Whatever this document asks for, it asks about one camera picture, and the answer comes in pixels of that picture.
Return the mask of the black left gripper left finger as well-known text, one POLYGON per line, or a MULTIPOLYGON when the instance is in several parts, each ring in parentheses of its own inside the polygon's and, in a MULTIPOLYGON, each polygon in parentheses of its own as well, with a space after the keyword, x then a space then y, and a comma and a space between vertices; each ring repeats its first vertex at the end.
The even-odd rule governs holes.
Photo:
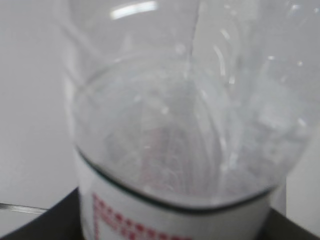
POLYGON ((2 240, 83 240, 79 190, 31 222, 1 237, 2 240))

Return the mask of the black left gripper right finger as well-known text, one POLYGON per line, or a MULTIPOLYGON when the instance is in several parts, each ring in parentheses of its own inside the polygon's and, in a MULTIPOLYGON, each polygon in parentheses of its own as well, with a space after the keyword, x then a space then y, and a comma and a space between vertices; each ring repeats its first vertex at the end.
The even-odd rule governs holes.
POLYGON ((284 215, 271 209, 262 230, 260 240, 320 240, 319 236, 295 224, 284 215))

